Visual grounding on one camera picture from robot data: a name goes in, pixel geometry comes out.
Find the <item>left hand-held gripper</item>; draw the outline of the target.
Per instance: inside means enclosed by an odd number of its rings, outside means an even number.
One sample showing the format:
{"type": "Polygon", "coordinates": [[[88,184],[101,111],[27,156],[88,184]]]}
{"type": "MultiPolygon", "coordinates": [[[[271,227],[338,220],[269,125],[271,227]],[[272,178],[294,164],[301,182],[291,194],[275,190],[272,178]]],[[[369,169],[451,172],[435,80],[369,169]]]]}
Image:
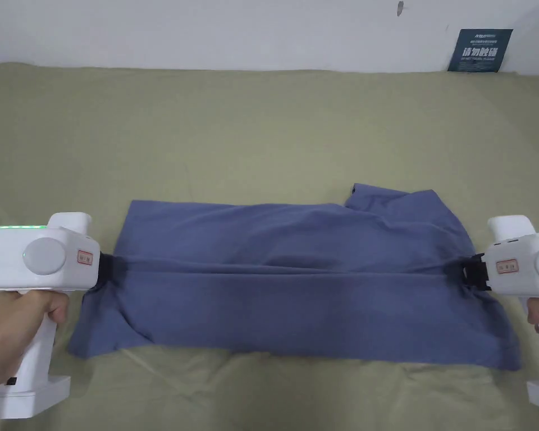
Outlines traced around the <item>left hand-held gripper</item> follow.
{"type": "MultiPolygon", "coordinates": [[[[87,291],[109,276],[121,282],[127,261],[101,252],[88,234],[91,216],[53,214],[45,226],[0,226],[0,292],[87,291]]],[[[0,385],[0,412],[41,412],[70,394],[70,377],[50,375],[56,324],[45,317],[17,373],[0,385]]]]}

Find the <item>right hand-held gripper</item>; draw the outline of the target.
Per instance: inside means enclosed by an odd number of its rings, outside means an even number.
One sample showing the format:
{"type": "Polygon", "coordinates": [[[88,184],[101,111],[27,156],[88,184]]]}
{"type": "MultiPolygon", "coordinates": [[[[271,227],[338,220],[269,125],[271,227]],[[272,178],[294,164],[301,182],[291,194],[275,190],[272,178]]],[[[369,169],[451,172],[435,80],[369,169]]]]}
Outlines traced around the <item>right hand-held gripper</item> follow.
{"type": "Polygon", "coordinates": [[[449,282],[499,295],[516,296],[523,308],[539,298],[539,232],[524,215],[488,220],[494,243],[482,254],[449,263],[449,282]]]}

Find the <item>person's left hand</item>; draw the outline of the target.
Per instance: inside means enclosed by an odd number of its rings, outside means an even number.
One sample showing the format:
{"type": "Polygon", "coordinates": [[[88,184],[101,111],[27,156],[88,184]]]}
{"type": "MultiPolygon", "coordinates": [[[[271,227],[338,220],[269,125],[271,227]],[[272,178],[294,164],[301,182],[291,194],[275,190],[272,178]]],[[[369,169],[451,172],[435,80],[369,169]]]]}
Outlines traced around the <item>person's left hand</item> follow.
{"type": "Polygon", "coordinates": [[[61,292],[0,292],[0,384],[19,370],[44,317],[62,324],[68,305],[69,296],[61,292]]]}

